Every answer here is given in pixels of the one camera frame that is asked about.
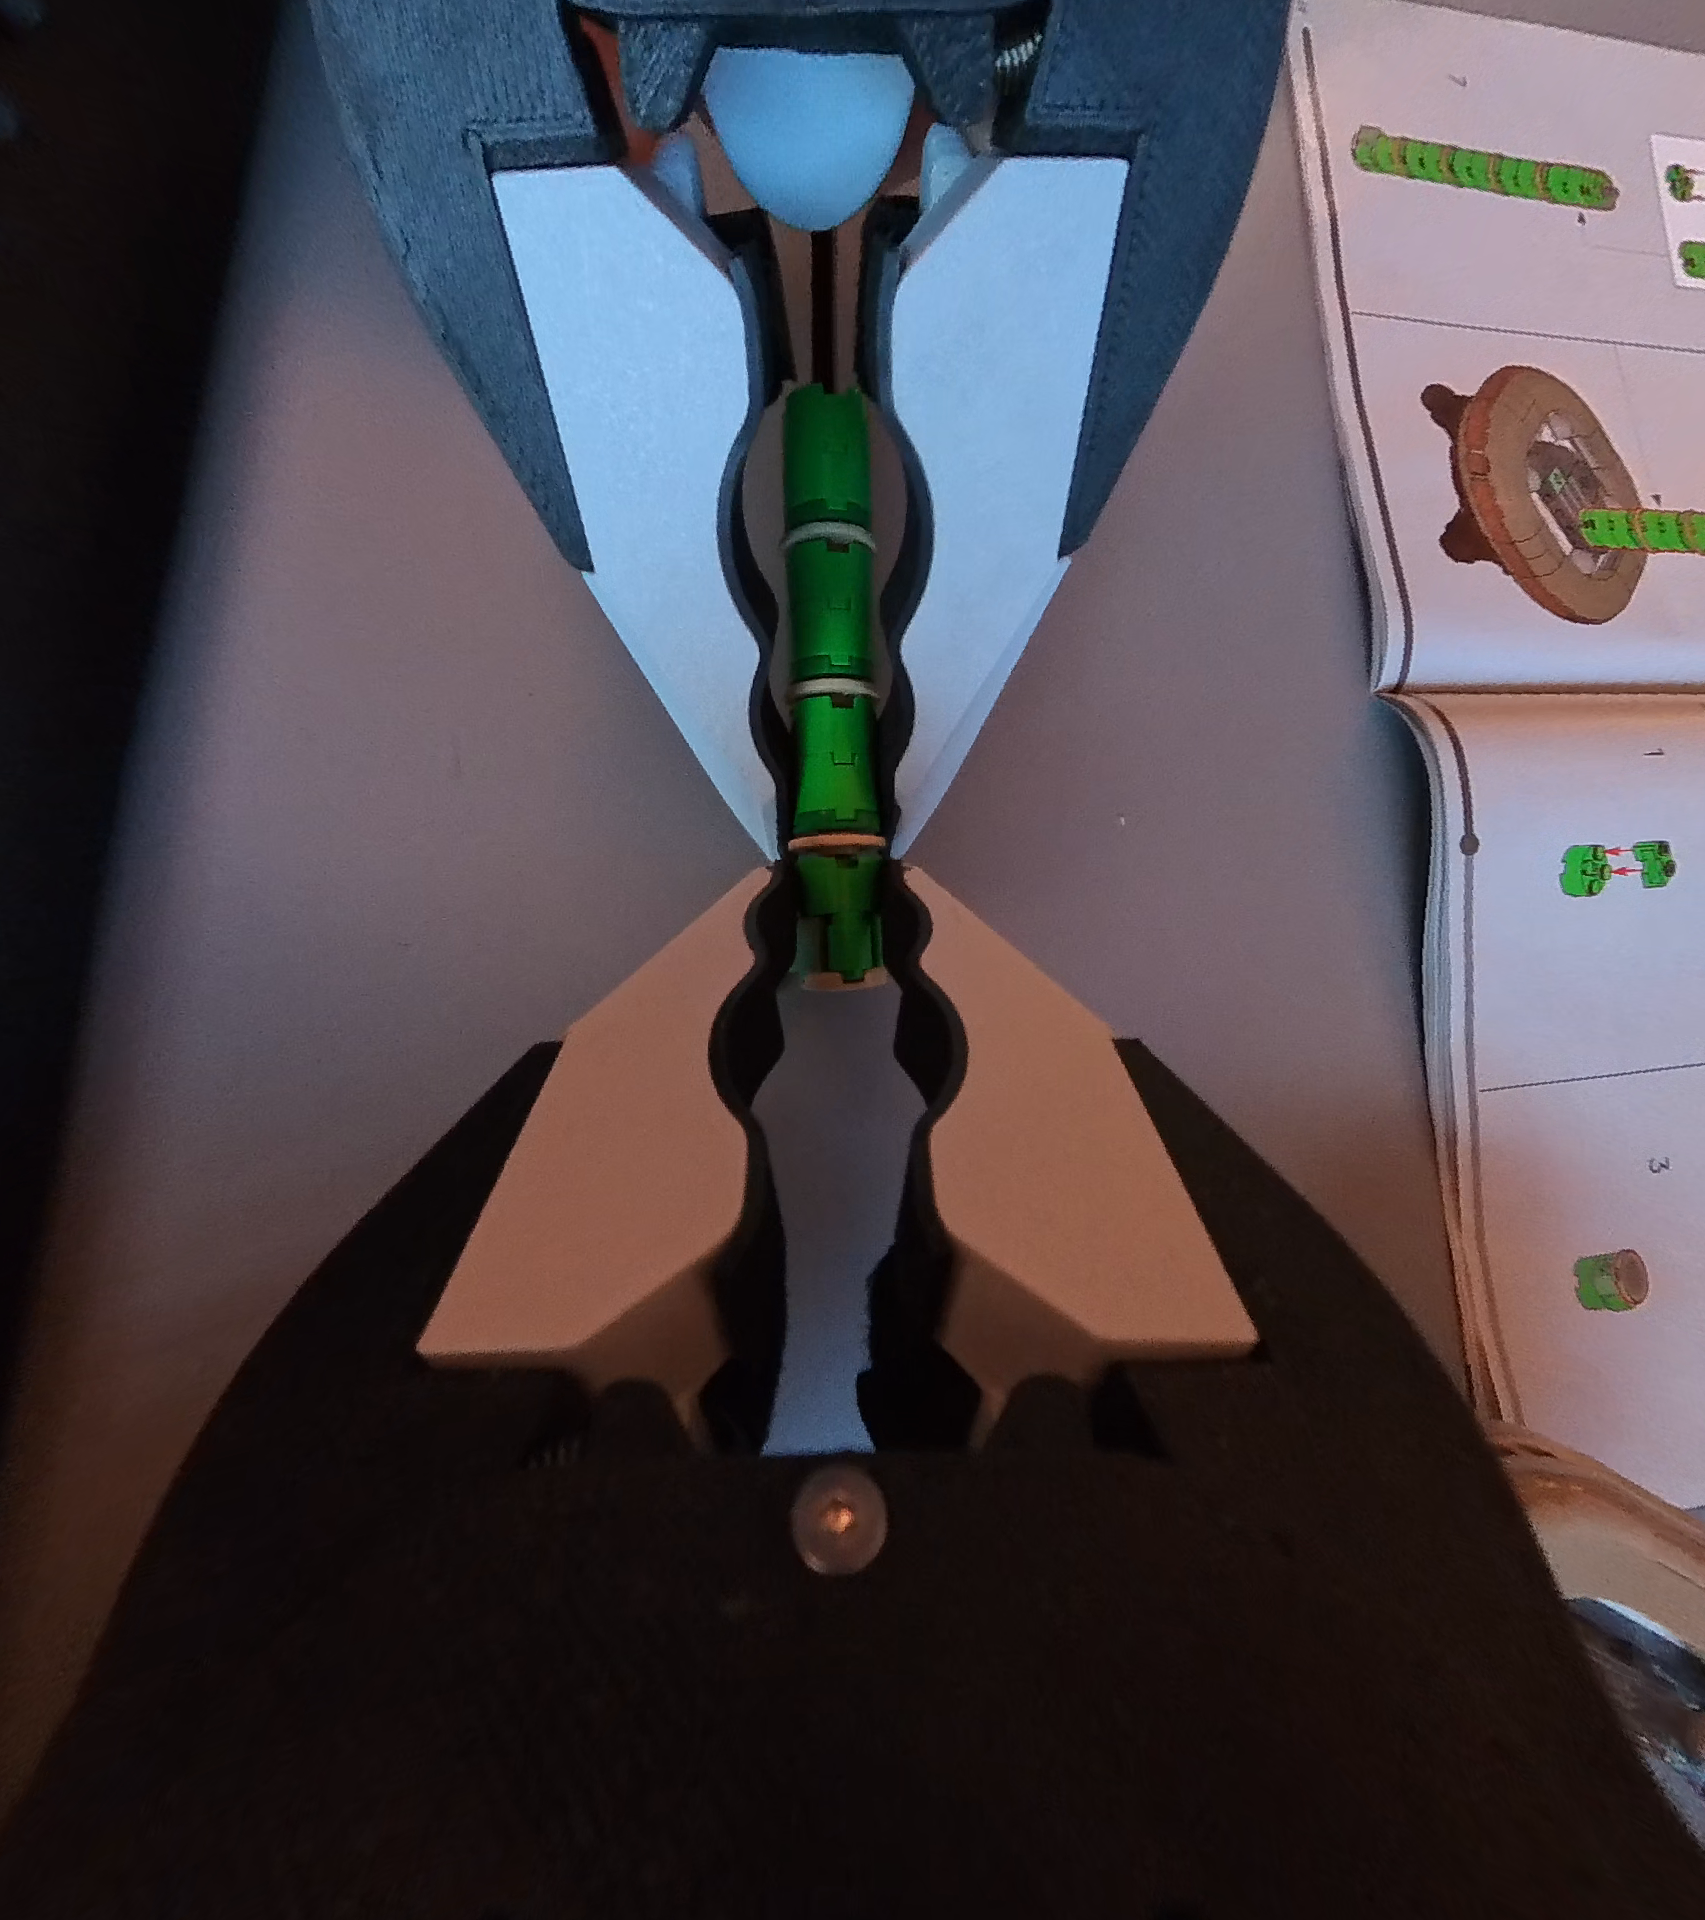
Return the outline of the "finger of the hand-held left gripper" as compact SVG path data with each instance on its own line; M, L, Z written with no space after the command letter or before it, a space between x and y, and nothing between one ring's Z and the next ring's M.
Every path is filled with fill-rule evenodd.
M884 305L884 395L928 488L931 561L904 627L904 851L955 780L1067 558L1063 516L1129 165L975 155L935 125Z
M591 563L587 586L726 805L775 851L750 732L763 624L721 528L766 401L742 269L691 135L648 163L496 172L493 194Z

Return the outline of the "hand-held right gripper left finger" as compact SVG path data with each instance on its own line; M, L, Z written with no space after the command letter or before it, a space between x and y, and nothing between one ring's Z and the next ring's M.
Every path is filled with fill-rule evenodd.
M439 1367L652 1381L704 1441L760 1451L782 1236L750 1094L715 1025L760 960L756 867L571 1024L418 1337Z

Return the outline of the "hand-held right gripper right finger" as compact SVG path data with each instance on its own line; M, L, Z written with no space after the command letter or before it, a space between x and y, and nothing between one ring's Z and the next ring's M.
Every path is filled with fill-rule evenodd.
M1031 1377L1237 1360L1256 1334L1110 1028L918 867L884 911L926 1109L868 1283L877 1447L960 1447Z

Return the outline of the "green segmented rod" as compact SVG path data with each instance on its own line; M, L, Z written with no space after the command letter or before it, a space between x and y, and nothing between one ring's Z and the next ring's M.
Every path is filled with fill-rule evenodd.
M796 387L782 420L792 804L786 858L809 972L859 988L882 967L888 838L878 780L874 539L864 395Z

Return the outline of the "grey desk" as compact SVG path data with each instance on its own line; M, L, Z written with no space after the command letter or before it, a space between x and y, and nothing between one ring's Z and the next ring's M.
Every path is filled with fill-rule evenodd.
M1186 1079L1466 1375L1425 766L1369 691L1291 86L1208 305L914 855ZM280 28L0 1451L0 1824L295 1283L747 867Z

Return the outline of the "open instruction booklet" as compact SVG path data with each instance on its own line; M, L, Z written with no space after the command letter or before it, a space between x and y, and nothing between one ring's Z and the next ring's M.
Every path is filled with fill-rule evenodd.
M1480 1402L1705 1503L1705 56L1296 4Z

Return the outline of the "black studded mat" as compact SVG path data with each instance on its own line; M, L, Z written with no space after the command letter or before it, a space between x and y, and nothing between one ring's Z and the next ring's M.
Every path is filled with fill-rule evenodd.
M0 1433L282 4L0 4Z

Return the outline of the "round silver object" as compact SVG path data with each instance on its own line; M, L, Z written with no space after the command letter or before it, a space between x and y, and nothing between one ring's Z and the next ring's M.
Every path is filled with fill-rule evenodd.
M1705 1852L1705 1526L1600 1460L1496 1422L1604 1691Z

